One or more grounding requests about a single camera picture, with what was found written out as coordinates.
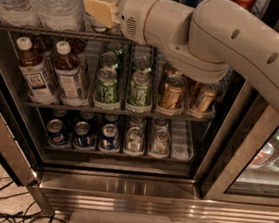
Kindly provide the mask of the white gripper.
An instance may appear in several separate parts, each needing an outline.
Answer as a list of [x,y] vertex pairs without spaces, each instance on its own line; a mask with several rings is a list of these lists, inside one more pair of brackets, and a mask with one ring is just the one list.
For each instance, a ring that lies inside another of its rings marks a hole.
[[121,33],[127,39],[146,45],[144,32],[147,15],[158,1],[121,0],[119,3],[119,0],[83,0],[83,3],[86,13],[101,25],[112,29],[121,21]]

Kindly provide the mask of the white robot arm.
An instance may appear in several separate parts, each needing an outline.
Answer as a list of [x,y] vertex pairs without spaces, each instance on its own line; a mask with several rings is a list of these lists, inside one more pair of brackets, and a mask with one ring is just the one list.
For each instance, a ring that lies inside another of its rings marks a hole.
[[279,34],[230,0],[192,8],[172,0],[83,0],[102,26],[118,23],[137,44],[159,48],[197,82],[236,70],[279,113]]

